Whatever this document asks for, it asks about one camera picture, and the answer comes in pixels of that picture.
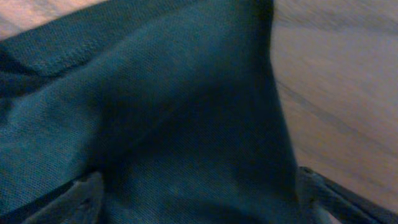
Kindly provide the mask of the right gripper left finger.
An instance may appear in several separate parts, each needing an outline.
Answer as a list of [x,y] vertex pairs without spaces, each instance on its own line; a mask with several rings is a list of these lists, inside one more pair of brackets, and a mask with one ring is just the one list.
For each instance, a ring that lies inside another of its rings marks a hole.
[[71,188],[23,224],[96,224],[104,196],[103,176],[94,172],[73,182]]

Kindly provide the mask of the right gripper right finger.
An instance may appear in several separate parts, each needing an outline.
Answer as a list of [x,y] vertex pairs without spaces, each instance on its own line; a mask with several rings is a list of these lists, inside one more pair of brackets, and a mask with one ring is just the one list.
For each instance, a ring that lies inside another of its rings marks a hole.
[[395,224],[397,214],[342,187],[308,167],[298,168],[298,202],[310,224]]

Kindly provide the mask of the black polo shirt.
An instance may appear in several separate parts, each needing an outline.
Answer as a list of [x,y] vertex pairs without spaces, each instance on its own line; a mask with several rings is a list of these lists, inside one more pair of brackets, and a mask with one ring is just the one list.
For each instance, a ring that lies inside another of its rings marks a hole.
[[274,3],[106,1],[1,42],[1,222],[99,172],[97,223],[307,223]]

